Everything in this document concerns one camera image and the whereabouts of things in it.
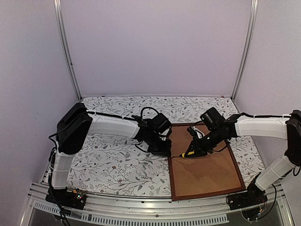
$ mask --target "gray wall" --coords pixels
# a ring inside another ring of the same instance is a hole
[[[301,1],[259,1],[256,25],[236,103],[251,114],[301,109]],[[266,165],[283,155],[286,142],[255,137]],[[301,175],[282,181],[296,225],[301,225]]]
[[[230,96],[250,0],[64,0],[83,96]]]
[[[47,136],[76,98],[53,1],[1,1],[0,21],[0,225],[15,226],[46,168]]]

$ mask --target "vent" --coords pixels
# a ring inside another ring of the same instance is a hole
[[[59,215],[59,208],[36,201],[34,204],[36,209]],[[227,215],[220,214],[206,218],[192,218],[192,219],[179,219],[179,220],[139,220],[139,219],[122,219],[102,217],[96,214],[82,213],[80,219],[70,217],[74,220],[86,221],[89,223],[95,223],[102,226],[210,226],[228,223]]]

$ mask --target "brown square mat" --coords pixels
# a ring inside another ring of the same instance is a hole
[[[168,158],[172,200],[196,199],[245,190],[231,147],[205,157],[180,158],[186,152],[192,136],[186,131],[192,124],[173,124],[171,158]],[[203,133],[209,131],[203,124],[197,126]],[[215,150],[225,147],[220,142]]]

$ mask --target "floral pattern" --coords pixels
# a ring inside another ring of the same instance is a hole
[[[124,117],[139,115],[143,107],[151,106],[172,123],[196,122],[211,107],[225,117],[237,113],[231,99],[223,97],[87,97],[82,102],[90,111]],[[148,109],[143,113],[146,118],[156,115]],[[170,197],[167,158],[144,153],[135,144],[127,137],[88,135],[73,159],[68,186],[94,193]],[[264,169],[260,155],[251,137],[232,139],[230,145],[247,186]],[[147,145],[142,143],[140,148],[147,150]]]

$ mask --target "brown board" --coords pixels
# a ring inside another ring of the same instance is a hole
[[[173,124],[171,157],[168,158],[172,200],[186,200],[228,194],[245,190],[231,147],[224,141],[214,150],[223,151],[205,157],[181,158],[192,136],[186,131],[192,124]],[[204,134],[209,131],[204,124],[196,126]]]

